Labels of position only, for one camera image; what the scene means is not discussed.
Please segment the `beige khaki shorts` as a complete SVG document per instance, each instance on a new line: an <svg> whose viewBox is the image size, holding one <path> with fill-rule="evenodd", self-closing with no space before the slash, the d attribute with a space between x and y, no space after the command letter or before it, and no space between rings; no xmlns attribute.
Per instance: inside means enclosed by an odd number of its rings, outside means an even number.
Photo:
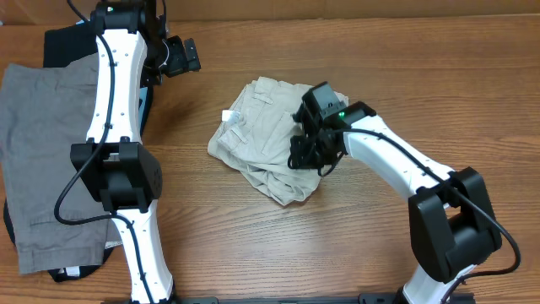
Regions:
<svg viewBox="0 0 540 304"><path fill-rule="evenodd" d="M239 171L258 191L286 206L306 200L321 177L288 167L290 139L301 135L293 115L308 84L260 77L247 84L208 143L208 153Z"/></svg>

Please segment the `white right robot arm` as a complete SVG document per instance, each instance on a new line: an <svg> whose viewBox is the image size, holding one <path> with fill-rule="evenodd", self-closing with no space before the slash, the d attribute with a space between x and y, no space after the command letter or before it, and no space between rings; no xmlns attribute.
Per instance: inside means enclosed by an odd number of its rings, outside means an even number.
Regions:
<svg viewBox="0 0 540 304"><path fill-rule="evenodd" d="M361 303L473 303L457 284L502 245L481 175L455 171L398 137L363 102L340 101L329 83L307 90L293 115L302 133L291 139L292 169L335 167L344 155L365 163L408 201L411 248L418 261L396 293L364 293Z"/></svg>

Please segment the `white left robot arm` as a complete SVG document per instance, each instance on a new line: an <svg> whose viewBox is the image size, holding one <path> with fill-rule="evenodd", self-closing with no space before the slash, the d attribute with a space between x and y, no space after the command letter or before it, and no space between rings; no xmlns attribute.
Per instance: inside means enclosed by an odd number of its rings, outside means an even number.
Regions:
<svg viewBox="0 0 540 304"><path fill-rule="evenodd" d="M82 181L102 204L103 219L120 234L131 275L131 303L177 303L157 221L163 179L159 161L143 146L139 121L140 89L164 77L200 70L195 42L167 35L166 15L152 0L100 1L89 19L99 55L94 113L86 139L73 144L75 175L54 208L58 222L63 199Z"/></svg>

